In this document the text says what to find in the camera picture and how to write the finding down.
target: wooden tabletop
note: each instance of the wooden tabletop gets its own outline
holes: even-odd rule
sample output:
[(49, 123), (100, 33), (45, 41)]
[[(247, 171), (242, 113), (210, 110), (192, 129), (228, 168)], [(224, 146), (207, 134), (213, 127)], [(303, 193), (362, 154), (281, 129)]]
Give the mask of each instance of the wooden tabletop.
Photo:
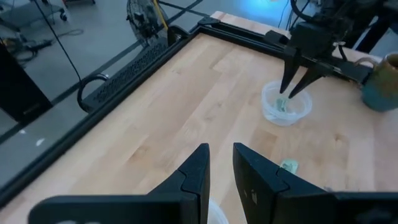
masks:
[[(286, 32), (222, 12), (213, 16), (260, 33)], [(397, 110), (373, 112), (355, 86), (322, 78), (307, 88), (312, 112), (293, 126), (275, 126), (261, 113), (260, 94), (283, 69), (281, 59), (198, 35), (10, 202), (0, 223), (25, 223), (32, 206), (53, 195), (146, 194), (202, 142), (210, 144), (210, 197), (230, 223), (245, 222), (234, 142), (276, 164), (297, 160), (297, 175), (322, 188), (398, 190)]]

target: clear plastic bowl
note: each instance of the clear plastic bowl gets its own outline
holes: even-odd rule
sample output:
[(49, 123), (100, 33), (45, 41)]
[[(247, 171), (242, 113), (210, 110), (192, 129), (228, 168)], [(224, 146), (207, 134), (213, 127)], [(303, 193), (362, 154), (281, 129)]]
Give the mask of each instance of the clear plastic bowl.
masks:
[(228, 219), (224, 212), (216, 204), (216, 202), (209, 200), (209, 212), (207, 216), (207, 224), (228, 224)]
[(296, 84), (290, 83), (285, 92), (280, 94), (281, 83), (282, 81), (270, 82), (262, 89), (262, 113), (267, 120), (276, 125), (289, 126), (309, 114), (312, 110), (312, 99), (305, 90), (302, 90), (291, 100), (288, 100), (284, 107), (286, 110), (281, 111), (280, 107), (278, 109), (277, 100), (287, 98), (289, 93), (296, 86)]

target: blue mug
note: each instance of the blue mug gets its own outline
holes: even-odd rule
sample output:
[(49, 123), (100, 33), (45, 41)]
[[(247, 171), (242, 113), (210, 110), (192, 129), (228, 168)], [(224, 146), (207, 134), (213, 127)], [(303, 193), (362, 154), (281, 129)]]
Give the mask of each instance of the blue mug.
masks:
[(362, 87), (362, 100), (372, 110), (385, 112), (398, 108), (398, 53), (391, 53), (379, 63), (365, 57), (356, 65), (370, 62), (373, 72)]

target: black table frame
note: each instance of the black table frame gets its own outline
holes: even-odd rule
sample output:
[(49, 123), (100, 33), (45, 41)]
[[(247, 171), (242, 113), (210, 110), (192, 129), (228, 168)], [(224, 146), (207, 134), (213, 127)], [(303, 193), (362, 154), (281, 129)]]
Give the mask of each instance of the black table frame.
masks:
[[(21, 171), (15, 178), (10, 180), (5, 187), (0, 189), (0, 207), (5, 206), (17, 194), (19, 194), (25, 187), (27, 187), (33, 180), (35, 180), (41, 173), (43, 173), (51, 164), (53, 164), (59, 157), (66, 153), (76, 142), (78, 142), (86, 133), (88, 133), (94, 126), (96, 126), (107, 114), (115, 109), (125, 98), (127, 98), (134, 90), (136, 90), (142, 83), (151, 77), (161, 66), (167, 63), (175, 54), (184, 48), (192, 39), (198, 34), (206, 34), (228, 42), (232, 42), (258, 52), (271, 55), (277, 58), (283, 58), (283, 48), (267, 43), (264, 40), (264, 34), (258, 34), (247, 29), (232, 26), (230, 24), (221, 22), (220, 20), (205, 17), (190, 31), (186, 36), (183, 36), (177, 42), (167, 47), (161, 54), (145, 60), (146, 64), (142, 69), (130, 76), (129, 80), (124, 80), (125, 85), (120, 86), (117, 90), (114, 89), (112, 94), (103, 99), (101, 103), (91, 105), (90, 113), (80, 121), (75, 127), (67, 132), (61, 139), (59, 139), (52, 147), (47, 149), (40, 157), (36, 158), (34, 162), (29, 164), (23, 171)], [(113, 80), (118, 76), (125, 74), (126, 71), (131, 72), (131, 66), (134, 62), (140, 61), (145, 51), (141, 52), (129, 65), (122, 68), (106, 83), (101, 85), (98, 90), (93, 92), (88, 97), (88, 103), (94, 101), (96, 96), (103, 93), (107, 86), (112, 85)], [(371, 69), (362, 65), (354, 67), (352, 62), (344, 62), (340, 58), (331, 58), (331, 62), (342, 63), (351, 66), (349, 69), (354, 69), (354, 73), (368, 74)], [(303, 58), (302, 66), (312, 66), (314, 62), (310, 58)], [(345, 80), (354, 80), (358, 77), (342, 77), (335, 74), (338, 78)]]

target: green paper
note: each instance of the green paper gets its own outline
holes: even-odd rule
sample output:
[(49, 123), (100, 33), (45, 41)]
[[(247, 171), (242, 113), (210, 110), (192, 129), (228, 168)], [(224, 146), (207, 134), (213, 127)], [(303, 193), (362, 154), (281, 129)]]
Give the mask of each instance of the green paper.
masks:
[(280, 166), (292, 174), (296, 174), (299, 163), (293, 159), (284, 159)]
[(278, 98), (276, 99), (275, 107), (280, 112), (287, 112), (287, 101), (288, 98)]

